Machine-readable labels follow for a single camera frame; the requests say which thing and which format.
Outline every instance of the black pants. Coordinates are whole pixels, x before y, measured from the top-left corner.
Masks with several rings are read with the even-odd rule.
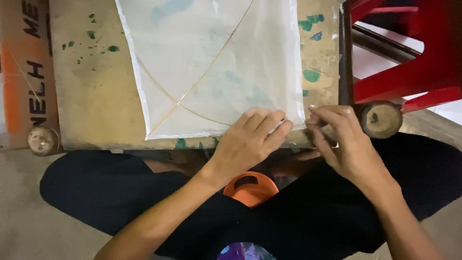
[[[420,221],[462,196],[456,148],[402,133],[372,142]],[[115,235],[188,180],[178,172],[152,173],[135,156],[75,151],[47,169],[40,192],[62,212]],[[233,242],[253,242],[279,260],[343,259],[374,252],[385,236],[372,204],[323,162],[253,209],[215,194],[156,253],[215,260]]]

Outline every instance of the plastic sheet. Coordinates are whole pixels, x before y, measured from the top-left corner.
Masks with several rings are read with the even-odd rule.
[[[304,128],[297,0],[116,0],[146,140],[223,134],[253,106]]]

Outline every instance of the right hand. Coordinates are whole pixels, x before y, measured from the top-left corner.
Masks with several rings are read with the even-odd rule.
[[[313,131],[314,144],[338,174],[351,181],[360,190],[379,189],[396,181],[391,177],[370,138],[350,106],[325,105],[310,107],[311,118],[307,128]],[[337,131],[339,148],[332,149],[320,127],[328,123]]]

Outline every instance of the gray floor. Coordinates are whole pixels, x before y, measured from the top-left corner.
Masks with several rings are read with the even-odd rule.
[[[0,153],[0,260],[89,260],[109,239],[41,200],[40,178],[56,158],[36,157],[28,150]],[[462,259],[462,199],[424,225],[448,259]],[[375,254],[348,259],[391,258],[382,246]]]

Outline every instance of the red chair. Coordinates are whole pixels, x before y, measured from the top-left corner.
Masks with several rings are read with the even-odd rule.
[[[361,19],[383,0],[352,2],[353,22]],[[411,112],[462,99],[462,62],[459,35],[462,33],[457,12],[459,0],[419,0],[418,11],[409,19],[411,34],[419,34],[425,50],[415,60],[382,71],[354,85],[356,104],[391,100],[428,92],[407,101],[402,112]]]

